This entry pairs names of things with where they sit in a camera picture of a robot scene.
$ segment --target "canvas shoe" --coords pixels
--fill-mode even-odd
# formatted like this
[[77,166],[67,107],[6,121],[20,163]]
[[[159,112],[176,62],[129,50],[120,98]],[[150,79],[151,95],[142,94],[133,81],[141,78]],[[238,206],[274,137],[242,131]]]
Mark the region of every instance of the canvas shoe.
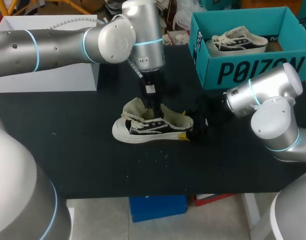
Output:
[[213,36],[206,42],[211,57],[222,57],[265,52],[266,38],[251,34],[246,27],[239,26],[221,36]]
[[142,100],[128,102],[122,117],[112,129],[114,138],[129,144],[141,144],[152,140],[182,140],[181,135],[193,128],[193,119],[174,112],[161,104],[164,118],[154,118],[151,108],[145,108]]

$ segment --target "red box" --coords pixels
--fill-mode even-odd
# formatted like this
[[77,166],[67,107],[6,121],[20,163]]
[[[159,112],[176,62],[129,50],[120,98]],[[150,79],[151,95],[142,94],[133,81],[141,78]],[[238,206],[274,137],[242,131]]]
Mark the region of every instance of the red box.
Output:
[[215,202],[217,200],[228,198],[229,196],[233,196],[233,195],[235,195],[235,194],[232,194],[232,193],[231,194],[219,194],[219,195],[210,196],[210,197],[207,197],[207,198],[204,198],[204,199],[201,199],[201,200],[197,200],[195,198],[195,196],[192,196],[192,200],[195,203],[195,205],[197,207],[199,207],[199,206],[202,206],[202,205],[205,205],[205,204]]

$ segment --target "rubber sole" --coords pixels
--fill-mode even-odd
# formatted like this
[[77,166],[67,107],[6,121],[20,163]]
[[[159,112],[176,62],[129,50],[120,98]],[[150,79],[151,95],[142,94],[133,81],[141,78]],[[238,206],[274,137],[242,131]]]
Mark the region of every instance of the rubber sole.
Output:
[[180,140],[179,135],[185,133],[184,131],[168,132],[154,135],[130,135],[126,126],[125,119],[117,119],[112,128],[112,134],[118,141],[128,144],[142,144],[155,140]]
[[237,55],[245,55],[245,54],[260,54],[265,52],[266,46],[259,47],[259,48],[252,48],[252,49],[246,49],[246,50],[238,50],[238,51],[216,51],[209,47],[207,47],[207,50],[211,57],[226,57],[226,56],[237,56]]

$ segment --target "robotic arm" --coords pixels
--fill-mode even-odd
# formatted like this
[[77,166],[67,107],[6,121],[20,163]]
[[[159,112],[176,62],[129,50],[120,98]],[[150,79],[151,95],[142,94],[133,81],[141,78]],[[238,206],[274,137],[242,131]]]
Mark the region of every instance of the robotic arm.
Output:
[[129,56],[155,116],[160,109],[161,69],[165,65],[156,0],[128,0],[111,22],[75,31],[0,32],[0,77],[60,68],[78,63],[117,64]]
[[222,101],[239,118],[255,112],[252,130],[275,158],[306,163],[306,128],[297,126],[293,111],[302,92],[295,69],[284,63],[229,89]]
[[130,55],[135,37],[133,26],[123,18],[74,31],[0,32],[0,77],[77,63],[121,63]]

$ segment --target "black table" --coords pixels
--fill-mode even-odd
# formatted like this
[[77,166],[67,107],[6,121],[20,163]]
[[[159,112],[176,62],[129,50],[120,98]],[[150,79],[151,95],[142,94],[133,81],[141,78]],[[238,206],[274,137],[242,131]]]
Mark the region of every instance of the black table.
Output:
[[[168,47],[165,55],[167,78],[182,92],[164,103],[181,112],[203,89],[188,47]],[[295,115],[306,128],[303,87]],[[126,62],[101,65],[97,92],[3,93],[0,117],[69,199],[277,192],[306,172],[306,164],[274,159],[251,131],[250,117],[226,124],[220,144],[118,142],[112,125],[134,97],[140,97],[138,80]]]

